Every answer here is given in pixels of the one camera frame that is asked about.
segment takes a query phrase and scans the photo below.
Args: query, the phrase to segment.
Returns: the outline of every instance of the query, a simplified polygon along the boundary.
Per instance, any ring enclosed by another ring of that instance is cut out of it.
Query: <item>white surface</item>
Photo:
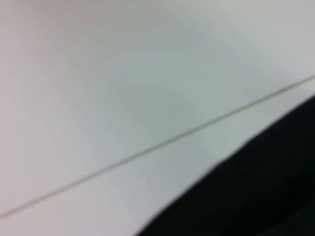
[[[2,1],[0,212],[314,72],[313,3],[216,2]]]
[[[315,82],[250,108],[0,224],[5,236],[132,236],[240,143],[315,92]]]

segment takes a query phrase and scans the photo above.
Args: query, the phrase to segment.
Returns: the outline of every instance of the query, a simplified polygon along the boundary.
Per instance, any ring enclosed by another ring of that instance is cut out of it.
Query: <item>dark object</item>
[[[314,193],[315,97],[217,166],[139,236],[315,235]]]

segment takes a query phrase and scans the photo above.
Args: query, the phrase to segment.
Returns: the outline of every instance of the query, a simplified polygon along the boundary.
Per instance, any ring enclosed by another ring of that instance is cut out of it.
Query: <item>black fabric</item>
[[[254,236],[314,193],[315,97],[218,165],[138,236]]]

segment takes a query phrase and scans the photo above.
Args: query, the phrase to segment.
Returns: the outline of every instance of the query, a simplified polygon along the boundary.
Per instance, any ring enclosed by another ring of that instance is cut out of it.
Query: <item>thin line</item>
[[[176,136],[174,136],[174,137],[172,137],[170,139],[167,139],[166,141],[164,141],[164,142],[162,142],[160,144],[152,146],[152,147],[150,147],[150,148],[148,148],[148,149],[146,149],[144,151],[141,151],[141,152],[139,152],[139,153],[137,153],[135,155],[132,155],[129,158],[126,158],[126,159],[124,159],[122,161],[119,161],[116,164],[113,164],[113,165],[111,165],[109,167],[103,168],[103,169],[101,169],[101,170],[99,170],[97,172],[94,172],[94,173],[92,173],[90,175],[87,175],[87,176],[85,176],[85,177],[83,177],[83,178],[81,178],[81,179],[79,179],[77,181],[74,181],[74,182],[72,182],[72,183],[70,183],[68,185],[65,185],[62,188],[59,188],[59,189],[57,189],[55,191],[52,191],[52,192],[47,193],[47,194],[45,194],[45,195],[43,195],[41,197],[38,197],[38,198],[36,198],[34,200],[31,200],[31,201],[29,201],[29,202],[27,202],[25,204],[22,204],[22,205],[20,205],[18,207],[15,207],[15,208],[11,209],[11,210],[8,210],[8,211],[0,214],[0,220],[4,220],[5,218],[8,218],[8,217],[10,217],[10,216],[12,216],[14,214],[20,213],[21,211],[24,211],[24,210],[26,210],[26,209],[28,209],[28,208],[36,205],[36,204],[42,203],[42,202],[44,202],[47,199],[50,199],[50,198],[52,198],[52,197],[54,197],[54,196],[56,196],[58,194],[61,194],[61,193],[65,192],[65,191],[67,191],[67,190],[69,190],[71,188],[74,188],[74,187],[76,187],[76,186],[78,186],[78,185],[80,185],[82,183],[85,183],[85,182],[87,182],[87,181],[89,181],[89,180],[91,180],[91,179],[93,179],[95,177],[98,177],[98,176],[100,176],[102,174],[105,174],[105,173],[107,173],[107,172],[109,172],[109,171],[111,171],[111,170],[113,170],[113,169],[115,169],[117,167],[120,167],[120,166],[122,166],[124,164],[127,164],[127,163],[129,163],[129,162],[131,162],[133,160],[136,160],[139,157],[142,157],[142,156],[147,155],[147,154],[149,154],[149,153],[151,153],[153,151],[156,151],[159,148],[165,147],[165,146],[167,146],[167,145],[169,145],[171,143],[174,143],[174,142],[176,142],[178,140],[186,138],[187,136],[189,136],[191,134],[197,133],[197,132],[199,132],[199,131],[201,131],[201,130],[203,130],[203,129],[205,129],[205,128],[207,128],[207,127],[209,127],[209,126],[211,126],[211,125],[213,125],[215,123],[218,123],[219,121],[227,119],[230,116],[233,116],[233,115],[235,115],[237,113],[240,113],[240,112],[242,112],[242,111],[244,111],[244,110],[246,110],[248,108],[251,108],[251,107],[253,107],[253,106],[255,106],[255,105],[259,104],[259,103],[267,101],[267,100],[269,100],[269,99],[271,99],[271,98],[273,98],[273,97],[275,97],[275,96],[277,96],[279,94],[282,94],[282,93],[284,93],[284,92],[286,92],[286,91],[288,91],[288,90],[290,90],[290,89],[292,89],[294,87],[297,87],[297,86],[300,86],[302,84],[305,84],[305,83],[307,83],[307,82],[309,82],[309,81],[311,81],[313,79],[315,79],[315,75],[310,76],[310,77],[308,77],[306,79],[303,79],[303,80],[301,80],[301,81],[299,81],[297,83],[294,83],[292,85],[289,85],[287,87],[284,87],[284,88],[282,88],[282,89],[280,89],[280,90],[278,90],[278,91],[276,91],[276,92],[274,92],[274,93],[272,93],[270,95],[267,95],[267,96],[265,96],[265,97],[263,97],[261,99],[258,99],[258,100],[254,101],[252,103],[249,103],[248,105],[242,106],[242,107],[240,107],[238,109],[235,109],[235,110],[233,110],[231,112],[228,112],[228,113],[226,113],[226,114],[224,114],[222,116],[219,116],[219,117],[217,117],[215,119],[212,119],[211,121],[208,121],[208,122],[206,122],[206,123],[204,123],[202,125],[199,125],[199,126],[193,128],[193,129],[190,129],[190,130],[188,130],[188,131],[186,131],[186,132],[184,132],[182,134],[179,134],[179,135],[176,135]]]

